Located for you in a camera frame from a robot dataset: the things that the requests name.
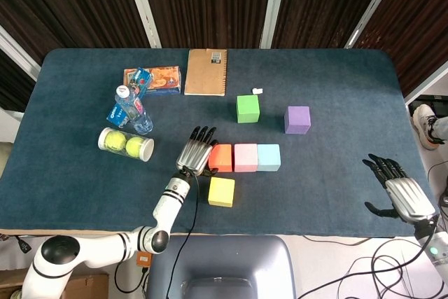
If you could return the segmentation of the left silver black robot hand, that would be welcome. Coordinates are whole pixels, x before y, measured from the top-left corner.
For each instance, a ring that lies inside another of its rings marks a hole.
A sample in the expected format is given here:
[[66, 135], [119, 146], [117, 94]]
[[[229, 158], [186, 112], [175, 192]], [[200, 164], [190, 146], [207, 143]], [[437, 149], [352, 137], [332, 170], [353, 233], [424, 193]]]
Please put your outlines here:
[[183, 147], [176, 160], [177, 169], [195, 176], [213, 176], [218, 172], [217, 168], [210, 168], [208, 161], [212, 150], [218, 144], [212, 140], [216, 127], [197, 126]]

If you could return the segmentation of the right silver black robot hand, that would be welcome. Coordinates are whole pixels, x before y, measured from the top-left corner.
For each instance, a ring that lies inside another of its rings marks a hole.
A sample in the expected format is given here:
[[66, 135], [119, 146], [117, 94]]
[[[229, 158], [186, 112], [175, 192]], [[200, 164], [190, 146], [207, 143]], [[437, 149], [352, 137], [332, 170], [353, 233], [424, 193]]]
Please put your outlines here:
[[362, 160], [363, 164], [373, 172], [392, 204], [391, 209], [378, 209], [372, 203], [364, 202], [372, 214], [384, 218], [400, 218], [410, 225], [429, 221], [436, 215], [435, 207], [421, 186], [407, 175], [398, 162], [372, 153], [368, 157], [369, 160]]

